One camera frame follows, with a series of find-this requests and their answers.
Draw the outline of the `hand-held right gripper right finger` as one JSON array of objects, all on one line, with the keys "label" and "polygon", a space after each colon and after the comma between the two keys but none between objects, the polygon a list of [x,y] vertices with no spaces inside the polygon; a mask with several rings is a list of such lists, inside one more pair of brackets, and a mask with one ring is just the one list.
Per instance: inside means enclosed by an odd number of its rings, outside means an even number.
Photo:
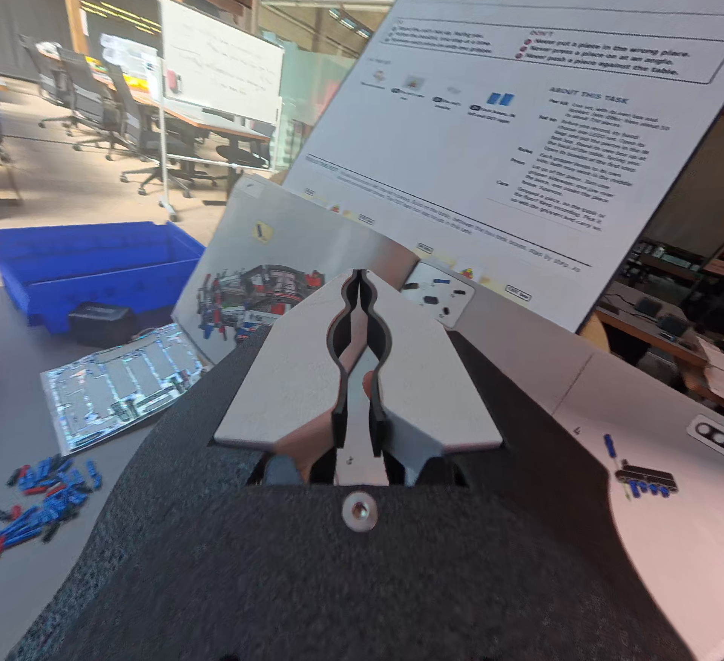
[{"label": "hand-held right gripper right finger", "polygon": [[499,449],[502,435],[445,327],[369,269],[360,272],[376,457],[419,473],[435,457]]}]

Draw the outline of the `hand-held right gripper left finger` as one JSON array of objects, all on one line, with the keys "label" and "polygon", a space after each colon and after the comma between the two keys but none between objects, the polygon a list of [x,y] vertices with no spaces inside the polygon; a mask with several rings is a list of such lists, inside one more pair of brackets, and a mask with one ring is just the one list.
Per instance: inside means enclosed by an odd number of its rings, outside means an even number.
[{"label": "hand-held right gripper left finger", "polygon": [[360,271],[278,319],[216,429],[215,443],[291,459],[308,483],[339,484],[349,375],[360,358]]}]

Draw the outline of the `pile of blue pins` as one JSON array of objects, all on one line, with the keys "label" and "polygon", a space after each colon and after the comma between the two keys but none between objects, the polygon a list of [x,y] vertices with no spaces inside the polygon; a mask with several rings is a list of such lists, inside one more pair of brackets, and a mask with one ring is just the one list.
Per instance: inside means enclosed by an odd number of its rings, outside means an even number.
[{"label": "pile of blue pins", "polygon": [[80,463],[58,454],[14,469],[2,479],[1,551],[49,544],[103,486],[91,459]]}]

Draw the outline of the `open instruction booklet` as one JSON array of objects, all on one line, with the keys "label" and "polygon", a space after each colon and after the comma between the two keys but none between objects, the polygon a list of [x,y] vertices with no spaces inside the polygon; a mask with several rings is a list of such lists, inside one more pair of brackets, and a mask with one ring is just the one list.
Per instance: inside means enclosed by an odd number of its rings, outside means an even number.
[{"label": "open instruction booklet", "polygon": [[[722,419],[583,338],[259,177],[235,185],[173,313],[218,364],[349,269],[369,269],[448,332],[502,435],[435,457],[580,549],[641,620],[722,659]],[[360,305],[360,355],[367,314]]]}]

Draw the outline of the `wooden side table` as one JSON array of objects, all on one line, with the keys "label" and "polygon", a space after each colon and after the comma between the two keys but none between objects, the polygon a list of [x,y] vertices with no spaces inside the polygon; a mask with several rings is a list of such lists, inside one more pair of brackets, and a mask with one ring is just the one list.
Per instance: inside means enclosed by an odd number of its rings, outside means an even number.
[{"label": "wooden side table", "polygon": [[577,331],[577,334],[597,349],[605,353],[611,352],[610,342],[604,328],[604,324],[597,312],[593,312],[589,316],[588,320]]}]

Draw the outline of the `sticker sheet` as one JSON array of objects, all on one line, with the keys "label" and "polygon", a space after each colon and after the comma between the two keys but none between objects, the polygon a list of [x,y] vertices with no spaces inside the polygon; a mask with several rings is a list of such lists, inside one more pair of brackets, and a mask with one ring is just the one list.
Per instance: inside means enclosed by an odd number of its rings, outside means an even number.
[{"label": "sticker sheet", "polygon": [[209,368],[171,323],[42,373],[60,454],[75,455],[154,418]]}]

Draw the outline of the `small black box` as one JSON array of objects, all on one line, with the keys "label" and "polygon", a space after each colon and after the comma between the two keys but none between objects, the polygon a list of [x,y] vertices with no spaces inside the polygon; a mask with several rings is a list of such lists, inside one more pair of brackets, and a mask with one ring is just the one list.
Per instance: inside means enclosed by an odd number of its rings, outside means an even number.
[{"label": "small black box", "polygon": [[130,307],[83,302],[67,315],[70,337],[89,348],[113,349],[131,341],[138,318]]}]

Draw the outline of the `blue plastic crate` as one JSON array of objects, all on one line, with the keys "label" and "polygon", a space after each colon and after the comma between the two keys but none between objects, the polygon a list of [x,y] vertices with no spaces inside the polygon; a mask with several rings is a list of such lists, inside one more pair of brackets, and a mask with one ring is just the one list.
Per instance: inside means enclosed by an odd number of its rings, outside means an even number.
[{"label": "blue plastic crate", "polygon": [[204,250],[172,222],[2,229],[2,282],[30,326],[61,334],[84,302],[136,314],[175,305]]}]

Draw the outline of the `cluttered wooden workbench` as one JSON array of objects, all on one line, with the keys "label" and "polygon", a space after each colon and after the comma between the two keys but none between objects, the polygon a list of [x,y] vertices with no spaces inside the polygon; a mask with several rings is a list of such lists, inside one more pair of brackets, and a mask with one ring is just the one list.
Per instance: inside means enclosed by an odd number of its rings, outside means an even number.
[{"label": "cluttered wooden workbench", "polygon": [[634,367],[647,354],[663,357],[673,366],[670,384],[675,389],[722,412],[722,359],[711,363],[719,349],[695,332],[679,307],[615,278],[593,318],[601,323],[614,355]]}]

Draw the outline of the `white printed instruction board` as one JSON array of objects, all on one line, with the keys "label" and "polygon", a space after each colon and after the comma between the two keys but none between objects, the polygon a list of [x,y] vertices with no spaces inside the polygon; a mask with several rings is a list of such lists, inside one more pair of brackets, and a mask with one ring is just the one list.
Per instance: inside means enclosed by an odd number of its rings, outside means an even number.
[{"label": "white printed instruction board", "polygon": [[395,0],[284,186],[576,331],[722,65],[722,0]]}]

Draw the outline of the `long wooden table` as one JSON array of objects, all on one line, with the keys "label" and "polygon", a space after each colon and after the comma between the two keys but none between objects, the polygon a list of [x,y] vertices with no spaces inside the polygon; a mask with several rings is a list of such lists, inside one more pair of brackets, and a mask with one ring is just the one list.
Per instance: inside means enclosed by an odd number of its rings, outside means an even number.
[{"label": "long wooden table", "polygon": [[[42,55],[43,57],[50,60],[55,60],[59,63],[59,56],[54,55],[53,52],[49,52],[44,49],[38,50],[40,52],[40,55]],[[90,66],[91,73],[97,82],[100,82],[107,87],[115,90],[112,79],[107,74],[107,70],[100,64],[99,61],[86,56],[86,63]],[[129,87],[133,99],[137,103],[153,108],[158,108],[158,102],[149,93],[148,85],[146,84],[146,82],[144,82],[144,80],[141,80],[141,84],[139,84],[140,87],[130,85],[129,80],[132,81],[134,79],[131,79],[125,74],[124,80],[127,87]],[[241,125],[241,123],[227,120],[226,118],[222,118],[221,116],[215,114],[204,113],[202,107],[187,105],[181,102],[171,101],[170,99],[164,99],[164,110],[168,115],[171,115],[173,118],[176,118],[179,121],[183,121],[191,126],[194,126],[197,129],[214,132],[219,135],[224,134],[236,136],[244,140],[248,139],[260,141],[265,144],[268,144],[270,141],[267,136],[263,135],[262,133],[255,132],[254,130]]]}]

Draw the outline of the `white rolling whiteboard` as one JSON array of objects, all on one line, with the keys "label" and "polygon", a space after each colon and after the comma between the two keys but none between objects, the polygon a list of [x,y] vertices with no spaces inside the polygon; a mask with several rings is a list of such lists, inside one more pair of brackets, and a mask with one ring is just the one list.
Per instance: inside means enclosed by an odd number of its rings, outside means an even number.
[{"label": "white rolling whiteboard", "polygon": [[164,110],[164,99],[202,107],[204,113],[241,123],[267,136],[268,144],[250,141],[264,146],[258,155],[261,167],[273,170],[283,108],[280,90],[284,50],[175,0],[157,3],[161,57],[156,63],[155,82],[163,186],[159,205],[176,222],[178,217],[169,200],[169,160],[224,163],[169,151],[166,117],[171,115]]}]

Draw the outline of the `group of black office chairs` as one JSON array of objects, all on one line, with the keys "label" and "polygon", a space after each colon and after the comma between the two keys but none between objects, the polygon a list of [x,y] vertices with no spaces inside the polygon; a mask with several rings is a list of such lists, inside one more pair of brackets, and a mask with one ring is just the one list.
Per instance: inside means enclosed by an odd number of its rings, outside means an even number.
[{"label": "group of black office chairs", "polygon": [[[38,72],[41,96],[54,105],[65,107],[70,111],[66,118],[61,119],[66,126],[67,134],[70,135],[70,129],[79,125],[95,131],[93,139],[74,143],[74,150],[79,151],[87,144],[98,147],[101,141],[105,141],[108,144],[105,158],[109,161],[113,159],[117,147],[124,147],[142,161],[156,163],[154,168],[125,170],[120,176],[120,181],[126,184],[131,175],[145,174],[147,177],[138,187],[138,193],[141,196],[146,195],[146,186],[151,181],[161,181],[157,108],[141,105],[133,99],[124,80],[124,74],[118,66],[105,63],[102,65],[113,81],[115,88],[113,90],[94,79],[85,56],[56,47],[55,55],[60,58],[58,63],[40,55],[38,45],[29,36],[19,34],[18,41]],[[166,127],[169,151],[190,154],[200,159],[203,158],[198,156],[197,144],[209,134],[227,140],[227,145],[218,147],[218,150],[221,151],[220,156],[224,159],[222,163],[227,171],[228,193],[244,170],[263,169],[261,159],[258,157],[264,147],[261,144],[194,129],[171,116],[166,117]],[[207,164],[169,160],[169,180],[186,198],[191,197],[190,190],[197,179],[207,180],[212,186],[216,186],[216,177],[204,170],[198,170],[196,167],[199,165]]]}]

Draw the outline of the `colourful display screen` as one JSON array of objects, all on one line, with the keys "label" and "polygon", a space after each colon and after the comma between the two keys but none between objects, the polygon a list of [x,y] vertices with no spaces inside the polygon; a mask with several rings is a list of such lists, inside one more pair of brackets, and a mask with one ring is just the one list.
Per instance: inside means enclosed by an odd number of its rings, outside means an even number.
[{"label": "colourful display screen", "polygon": [[101,34],[99,44],[103,62],[118,66],[129,87],[150,95],[157,94],[156,85],[149,84],[149,80],[154,80],[156,48],[107,33]]}]

